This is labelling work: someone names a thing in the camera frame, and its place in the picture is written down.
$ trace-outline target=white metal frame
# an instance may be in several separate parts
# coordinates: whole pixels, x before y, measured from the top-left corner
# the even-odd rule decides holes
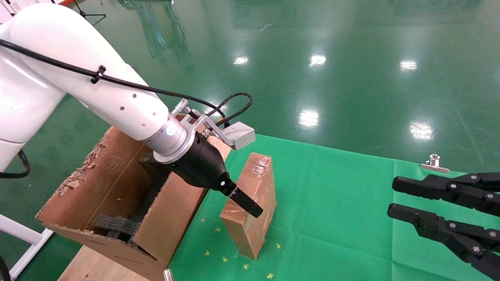
[[[6,216],[0,214],[0,231],[17,237],[31,244],[31,247],[22,255],[16,264],[9,271],[12,281],[16,280],[21,272],[28,266],[31,260],[37,255],[44,244],[54,233],[52,230],[45,229],[42,233],[38,233],[31,228],[28,228],[19,222],[16,222]]]

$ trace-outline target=black cable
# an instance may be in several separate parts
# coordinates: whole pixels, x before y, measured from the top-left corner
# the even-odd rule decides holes
[[[199,116],[198,116],[198,115],[196,115],[196,114],[195,114],[192,110],[191,110],[191,111],[189,111],[189,113],[188,113],[188,114],[189,114],[189,116],[193,117],[194,119],[198,119],[198,118],[199,118]]]
[[[247,109],[252,105],[252,103],[254,102],[254,98],[249,95],[248,93],[246,92],[237,92],[237,93],[234,93],[230,96],[228,96],[225,100],[223,100],[218,106],[217,108],[214,108],[212,111],[210,111],[209,113],[207,113],[206,115],[207,116],[211,116],[212,114],[214,114],[215,112],[217,112],[218,110],[220,110],[222,108],[223,105],[225,105],[227,102],[229,102],[232,98],[234,97],[237,97],[237,96],[246,96],[248,97],[249,101],[248,103],[238,112],[236,112],[235,114],[229,116],[229,117],[224,117],[222,116],[222,120],[218,121],[217,123],[215,123],[215,125],[220,126],[226,122],[228,122],[229,120],[231,119],[234,119],[236,117],[238,117],[239,115],[241,115],[242,113],[244,113],[245,111],[247,111]]]
[[[78,73],[78,74],[81,74],[81,75],[90,76],[90,77],[96,77],[99,74],[98,71],[88,70],[88,69],[85,69],[85,68],[82,68],[82,67],[79,67],[79,66],[75,66],[75,65],[72,65],[72,64],[69,64],[69,63],[66,63],[66,62],[59,61],[57,59],[53,59],[51,57],[45,56],[43,54],[37,53],[35,51],[32,51],[32,50],[27,49],[25,47],[19,46],[17,44],[5,41],[3,39],[0,39],[0,46],[5,47],[7,49],[10,49],[12,51],[18,52],[18,53],[23,54],[25,56],[28,56],[28,57],[30,57],[32,59],[44,62],[46,64],[49,64],[49,65],[52,65],[52,66],[55,66],[55,67],[58,67],[58,68],[62,68],[62,69],[68,70],[68,71],[71,71],[71,72],[75,72],[75,73]],[[205,105],[207,107],[210,107],[212,109],[216,109],[217,108],[215,105],[213,105],[213,104],[211,104],[211,103],[209,103],[209,102],[207,102],[207,101],[205,101],[203,99],[200,99],[200,98],[197,98],[197,97],[193,97],[193,96],[190,96],[190,95],[186,95],[186,94],[181,94],[181,93],[176,93],[176,92],[167,91],[167,90],[163,90],[163,89],[153,88],[153,87],[150,87],[150,86],[144,86],[144,85],[141,85],[141,84],[137,84],[137,83],[125,81],[125,80],[122,80],[122,79],[114,78],[114,77],[111,77],[111,76],[108,76],[108,75],[105,75],[105,74],[101,74],[100,75],[100,79],[102,79],[104,81],[111,82],[111,83],[115,83],[115,84],[118,84],[118,85],[126,86],[126,87],[129,87],[129,88],[139,89],[139,90],[148,91],[148,92],[155,92],[157,94],[162,94],[162,95],[166,95],[166,96],[171,96],[171,97],[176,97],[176,98],[190,100],[190,101],[197,102],[197,103],[200,103],[202,105]],[[217,111],[220,113],[220,115],[223,118],[226,117],[226,115],[224,115],[224,113],[221,110],[217,110]]]
[[[31,166],[30,162],[28,162],[28,158],[26,157],[25,152],[21,149],[17,153],[19,158],[21,159],[22,165],[24,166],[23,172],[0,172],[0,179],[20,179],[24,178],[30,174]]]
[[[11,281],[11,274],[9,273],[9,268],[5,264],[5,260],[0,255],[0,277],[3,281]]]

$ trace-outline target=silver mounting bracket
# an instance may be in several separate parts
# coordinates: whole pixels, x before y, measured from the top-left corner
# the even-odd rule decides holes
[[[211,129],[211,132],[209,133],[205,130],[203,132],[204,136],[208,137],[208,135],[214,135],[236,151],[253,143],[256,139],[254,128],[242,122],[236,122],[227,128],[220,129],[210,117],[201,114],[196,109],[191,109],[191,111],[199,116],[198,119],[194,119],[189,114],[186,114],[180,121],[186,128],[188,134],[194,135],[202,125],[205,125],[207,129]]]
[[[427,160],[425,163],[420,164],[420,167],[426,170],[436,171],[445,174],[448,174],[450,172],[450,169],[439,166],[439,159],[440,159],[439,155],[433,153],[429,157],[430,159]]]

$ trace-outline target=small cardboard box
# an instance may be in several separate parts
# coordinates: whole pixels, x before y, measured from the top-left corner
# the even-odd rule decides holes
[[[236,185],[259,204],[263,212],[255,218],[232,199],[228,199],[220,217],[239,254],[256,260],[276,208],[271,157],[258,153],[250,154]]]
[[[231,148],[215,137],[209,142],[227,158]],[[165,270],[207,191],[171,173],[161,187],[133,243],[106,236],[93,227],[99,214],[130,218],[153,187],[139,158],[151,150],[111,127],[36,217],[42,224],[77,241],[151,281],[164,281]]]

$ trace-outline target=epoxy floor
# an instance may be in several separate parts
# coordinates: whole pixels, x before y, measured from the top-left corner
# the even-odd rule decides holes
[[[151,86],[215,104],[235,92],[252,94],[255,102],[239,120],[258,134],[417,163],[437,153],[452,170],[500,171],[499,1],[80,6],[106,13],[95,28]],[[177,102],[163,100],[170,108]],[[245,102],[238,97],[223,110],[233,113]],[[25,147],[32,174],[0,180],[0,214],[41,231],[35,214],[107,128],[66,97]],[[27,247],[0,233],[10,267]],[[78,248],[54,237],[20,280],[56,280]]]

